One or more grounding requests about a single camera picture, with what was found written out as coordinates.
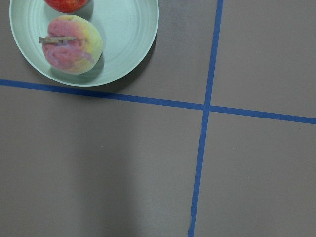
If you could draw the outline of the red yellow pomegranate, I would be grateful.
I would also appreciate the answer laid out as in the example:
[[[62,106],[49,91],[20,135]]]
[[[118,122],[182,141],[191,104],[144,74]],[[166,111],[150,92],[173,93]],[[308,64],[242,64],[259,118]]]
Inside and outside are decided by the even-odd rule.
[[[89,0],[44,0],[52,9],[62,13],[72,13],[86,6]]]

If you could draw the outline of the yellow pink peach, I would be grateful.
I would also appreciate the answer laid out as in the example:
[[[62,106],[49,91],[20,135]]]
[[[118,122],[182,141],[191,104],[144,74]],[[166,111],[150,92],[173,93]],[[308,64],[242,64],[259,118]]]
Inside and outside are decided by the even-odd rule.
[[[48,37],[75,37],[57,43],[43,43],[48,63],[67,74],[79,75],[90,71],[99,61],[103,40],[89,21],[76,15],[61,15],[49,23]]]

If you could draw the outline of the green plate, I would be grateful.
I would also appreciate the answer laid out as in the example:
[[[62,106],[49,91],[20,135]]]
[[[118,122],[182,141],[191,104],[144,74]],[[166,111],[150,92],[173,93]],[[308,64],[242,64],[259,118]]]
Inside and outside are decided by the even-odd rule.
[[[42,0],[12,0],[9,5],[12,34],[25,59],[42,75],[65,85],[94,87],[124,77],[146,57],[157,34],[156,0],[90,0],[74,14],[91,22],[103,39],[98,63],[80,75],[53,68],[39,44],[39,37],[47,35],[49,22],[60,12]]]

